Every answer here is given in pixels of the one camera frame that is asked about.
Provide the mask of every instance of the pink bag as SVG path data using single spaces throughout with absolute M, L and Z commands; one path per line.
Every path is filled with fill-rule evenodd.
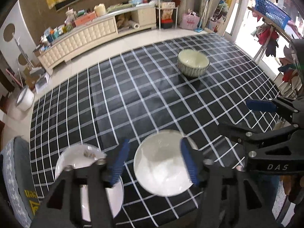
M 183 14 L 183 18 L 180 24 L 180 27 L 183 29 L 194 30 L 197 28 L 197 24 L 199 23 L 200 18 L 198 16 Z

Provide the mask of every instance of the white bowl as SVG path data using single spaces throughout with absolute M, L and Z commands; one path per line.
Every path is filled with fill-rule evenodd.
M 60 155 L 55 168 L 55 179 L 58 178 L 62 170 L 67 165 L 74 166 L 75 169 L 90 166 L 98 159 L 104 159 L 106 154 L 101 152 L 97 147 L 89 144 L 74 144 L 68 147 Z M 124 186 L 123 181 L 120 180 L 113 186 L 113 188 L 106 188 L 110 208 L 113 217 L 116 217 L 123 206 L 124 201 Z M 89 197 L 88 186 L 83 185 L 80 191 L 82 218 L 86 221 L 91 221 L 89 211 Z
M 139 184 L 157 196 L 175 196 L 191 187 L 187 168 L 180 151 L 182 134 L 162 130 L 149 135 L 134 157 L 134 173 Z M 197 149 L 188 137 L 192 148 Z
M 206 73 L 208 57 L 196 50 L 185 49 L 177 56 L 177 67 L 186 76 L 198 77 Z

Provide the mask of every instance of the metal bolt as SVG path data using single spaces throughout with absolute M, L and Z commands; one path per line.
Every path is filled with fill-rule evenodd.
M 254 158 L 256 155 L 257 155 L 257 152 L 256 152 L 256 151 L 251 151 L 251 152 L 248 153 L 248 156 L 249 156 L 250 158 Z
M 64 168 L 65 171 L 71 171 L 71 170 L 73 170 L 73 169 L 74 169 L 74 166 L 72 166 L 72 165 L 67 165 L 67 166 Z
M 207 165 L 213 165 L 214 162 L 212 159 L 204 159 L 203 163 Z
M 96 164 L 98 164 L 98 165 L 105 164 L 105 159 L 99 159 L 99 160 L 97 160 Z
M 244 167 L 241 166 L 241 165 L 238 165 L 238 166 L 236 167 L 236 169 L 237 169 L 238 171 L 243 171 L 243 170 L 244 170 Z

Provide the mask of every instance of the laundry basket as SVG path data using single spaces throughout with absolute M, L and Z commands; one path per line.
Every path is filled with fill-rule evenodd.
M 256 11 L 265 15 L 268 19 L 271 19 L 282 29 L 284 29 L 287 22 L 291 20 L 291 18 L 282 9 L 268 0 L 255 0 L 254 8 Z

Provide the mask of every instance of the orange box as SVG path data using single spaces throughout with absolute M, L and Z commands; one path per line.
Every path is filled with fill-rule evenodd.
M 95 11 L 91 13 L 87 13 L 86 15 L 83 15 L 75 20 L 75 25 L 80 26 L 83 25 L 89 21 L 92 21 L 93 19 L 97 18 Z

